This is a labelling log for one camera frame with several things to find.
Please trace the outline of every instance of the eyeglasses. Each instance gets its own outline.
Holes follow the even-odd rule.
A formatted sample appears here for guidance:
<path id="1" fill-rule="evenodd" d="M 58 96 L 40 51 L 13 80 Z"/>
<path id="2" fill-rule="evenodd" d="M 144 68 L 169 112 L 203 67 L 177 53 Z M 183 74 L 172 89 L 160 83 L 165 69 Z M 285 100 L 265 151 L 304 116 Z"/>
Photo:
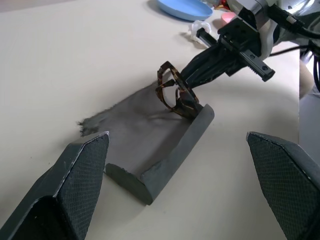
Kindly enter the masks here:
<path id="1" fill-rule="evenodd" d="M 164 73 L 167 70 L 171 71 L 174 79 L 163 83 Z M 191 120 L 195 119 L 200 113 L 203 107 L 199 104 L 197 96 L 170 62 L 166 61 L 158 70 L 157 83 L 158 87 L 155 89 L 157 97 L 172 112 Z M 165 101 L 163 89 L 174 85 L 178 85 L 178 87 L 175 90 L 175 106 L 171 107 Z"/>

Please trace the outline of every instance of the gray foam block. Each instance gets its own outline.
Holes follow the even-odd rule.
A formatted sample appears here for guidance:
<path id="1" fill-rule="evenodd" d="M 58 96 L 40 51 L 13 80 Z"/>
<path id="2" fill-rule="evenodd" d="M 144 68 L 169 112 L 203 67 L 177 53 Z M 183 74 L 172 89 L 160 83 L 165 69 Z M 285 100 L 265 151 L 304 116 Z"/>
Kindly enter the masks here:
<path id="1" fill-rule="evenodd" d="M 84 136 L 109 131 L 105 173 L 150 205 L 214 119 L 205 105 L 193 120 L 170 112 L 153 83 L 80 123 Z"/>

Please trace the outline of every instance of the pink object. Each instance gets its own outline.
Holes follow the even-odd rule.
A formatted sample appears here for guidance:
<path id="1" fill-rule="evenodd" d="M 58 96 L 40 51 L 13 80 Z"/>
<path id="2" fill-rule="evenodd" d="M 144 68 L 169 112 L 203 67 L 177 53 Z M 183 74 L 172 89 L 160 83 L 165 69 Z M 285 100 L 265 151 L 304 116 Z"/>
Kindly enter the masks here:
<path id="1" fill-rule="evenodd" d="M 221 24 L 225 26 L 236 16 L 234 12 L 225 12 L 221 15 Z"/>

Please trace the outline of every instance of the blue plate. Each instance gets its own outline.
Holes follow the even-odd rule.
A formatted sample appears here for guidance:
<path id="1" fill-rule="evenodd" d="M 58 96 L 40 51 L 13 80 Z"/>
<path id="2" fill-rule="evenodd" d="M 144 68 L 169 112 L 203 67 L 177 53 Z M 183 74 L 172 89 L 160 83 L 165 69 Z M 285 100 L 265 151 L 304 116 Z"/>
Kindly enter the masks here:
<path id="1" fill-rule="evenodd" d="M 180 19 L 195 21 L 206 20 L 212 9 L 200 0 L 156 0 L 159 8 Z"/>

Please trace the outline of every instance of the white table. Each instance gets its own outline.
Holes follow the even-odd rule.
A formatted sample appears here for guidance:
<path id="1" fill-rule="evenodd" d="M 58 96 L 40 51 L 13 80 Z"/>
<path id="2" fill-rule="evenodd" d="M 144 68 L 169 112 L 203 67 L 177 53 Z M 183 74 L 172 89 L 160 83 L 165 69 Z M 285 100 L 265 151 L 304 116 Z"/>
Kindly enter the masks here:
<path id="1" fill-rule="evenodd" d="M 154 6 L 75 0 L 0 14 L 0 226 L 80 136 L 77 121 L 150 84 L 165 61 L 182 69 L 201 51 L 181 36 L 187 23 Z M 267 83 L 243 69 L 195 89 L 216 117 L 151 206 L 104 177 L 86 240 L 284 240 L 246 133 L 298 141 L 299 57 L 266 63 L 276 71 Z"/>

